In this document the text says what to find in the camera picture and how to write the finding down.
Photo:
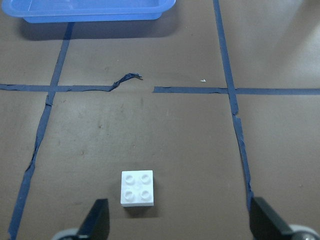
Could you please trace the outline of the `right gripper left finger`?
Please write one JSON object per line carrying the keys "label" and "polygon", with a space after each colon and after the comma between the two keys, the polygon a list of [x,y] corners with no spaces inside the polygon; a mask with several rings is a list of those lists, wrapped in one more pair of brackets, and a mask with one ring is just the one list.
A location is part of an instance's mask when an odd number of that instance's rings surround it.
{"label": "right gripper left finger", "polygon": [[107,240],[110,233],[109,201],[97,199],[75,237],[77,240]]}

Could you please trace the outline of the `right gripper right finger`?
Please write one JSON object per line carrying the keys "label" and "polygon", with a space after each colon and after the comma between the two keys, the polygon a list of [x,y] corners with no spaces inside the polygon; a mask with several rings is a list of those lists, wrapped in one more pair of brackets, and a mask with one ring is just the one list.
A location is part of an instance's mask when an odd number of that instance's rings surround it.
{"label": "right gripper right finger", "polygon": [[294,232],[262,197],[251,199],[249,227],[255,240],[299,239],[299,233]]}

